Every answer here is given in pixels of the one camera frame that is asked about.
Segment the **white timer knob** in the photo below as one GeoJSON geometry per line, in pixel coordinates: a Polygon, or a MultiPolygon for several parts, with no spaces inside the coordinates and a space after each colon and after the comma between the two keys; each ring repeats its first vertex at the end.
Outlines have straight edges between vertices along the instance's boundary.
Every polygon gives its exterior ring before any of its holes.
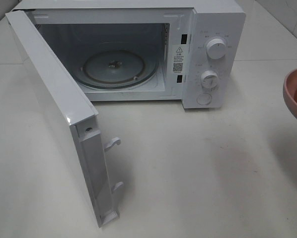
{"type": "Polygon", "coordinates": [[[207,70],[201,74],[201,85],[206,89],[212,89],[219,83],[219,76],[215,71],[207,70]]]}

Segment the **round white door button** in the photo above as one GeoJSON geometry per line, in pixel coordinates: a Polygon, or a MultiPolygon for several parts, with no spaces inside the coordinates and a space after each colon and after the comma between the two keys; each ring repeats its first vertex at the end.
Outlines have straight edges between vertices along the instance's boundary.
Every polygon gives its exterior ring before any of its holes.
{"type": "Polygon", "coordinates": [[[208,105],[212,101],[212,96],[209,93],[202,93],[197,97],[196,101],[199,105],[208,105]]]}

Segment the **white warning label sticker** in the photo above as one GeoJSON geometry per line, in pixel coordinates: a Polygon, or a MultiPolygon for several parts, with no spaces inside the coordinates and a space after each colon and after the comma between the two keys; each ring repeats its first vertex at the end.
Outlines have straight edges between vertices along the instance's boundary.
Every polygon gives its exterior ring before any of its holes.
{"type": "Polygon", "coordinates": [[[172,48],[172,72],[183,74],[188,56],[187,44],[173,45],[172,48]]]}

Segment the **white microwave oven body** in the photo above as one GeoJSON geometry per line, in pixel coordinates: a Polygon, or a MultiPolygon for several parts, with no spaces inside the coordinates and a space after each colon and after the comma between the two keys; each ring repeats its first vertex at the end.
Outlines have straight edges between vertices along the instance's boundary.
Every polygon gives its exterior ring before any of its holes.
{"type": "Polygon", "coordinates": [[[94,102],[177,100],[185,109],[219,108],[223,104],[246,14],[233,0],[23,0],[10,12],[22,10],[87,98],[94,102]],[[206,43],[227,41],[221,59],[210,59],[206,43]],[[159,53],[155,74],[136,86],[95,89],[75,79],[73,68],[97,45],[126,42],[154,46],[159,53]],[[187,44],[183,74],[172,72],[173,45],[187,44]],[[201,74],[212,70],[219,83],[201,85],[201,74]],[[212,101],[199,105],[209,93],[212,101]]]}

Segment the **white microwave door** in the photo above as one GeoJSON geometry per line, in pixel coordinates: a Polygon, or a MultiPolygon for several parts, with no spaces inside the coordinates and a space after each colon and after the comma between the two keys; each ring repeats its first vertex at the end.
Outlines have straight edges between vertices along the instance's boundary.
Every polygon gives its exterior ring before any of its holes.
{"type": "Polygon", "coordinates": [[[121,140],[115,137],[103,144],[98,111],[27,14],[18,10],[6,17],[45,121],[102,227],[119,217],[124,184],[110,183],[105,152],[121,140]]]}

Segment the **glass microwave turntable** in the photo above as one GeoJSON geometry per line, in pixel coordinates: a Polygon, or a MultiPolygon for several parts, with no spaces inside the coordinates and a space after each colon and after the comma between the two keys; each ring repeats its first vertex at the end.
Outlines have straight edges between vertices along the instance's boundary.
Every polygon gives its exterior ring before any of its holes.
{"type": "Polygon", "coordinates": [[[152,45],[107,42],[84,55],[73,68],[81,84],[106,90],[124,89],[141,84],[157,71],[159,53],[152,45]]]}

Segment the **upper white control knob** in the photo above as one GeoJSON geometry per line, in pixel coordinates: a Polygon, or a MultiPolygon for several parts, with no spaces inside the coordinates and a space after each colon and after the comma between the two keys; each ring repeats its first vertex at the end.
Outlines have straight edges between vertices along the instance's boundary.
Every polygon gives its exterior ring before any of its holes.
{"type": "Polygon", "coordinates": [[[218,60],[226,55],[227,41],[222,37],[212,37],[206,43],[206,52],[210,59],[218,60]]]}

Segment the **pink round plate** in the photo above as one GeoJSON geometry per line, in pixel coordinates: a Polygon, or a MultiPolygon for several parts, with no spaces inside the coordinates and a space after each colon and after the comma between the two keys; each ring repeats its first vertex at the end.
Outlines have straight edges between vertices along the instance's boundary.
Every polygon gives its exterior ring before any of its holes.
{"type": "Polygon", "coordinates": [[[284,80],[283,98],[289,111],[297,119],[297,69],[291,71],[284,80]]]}

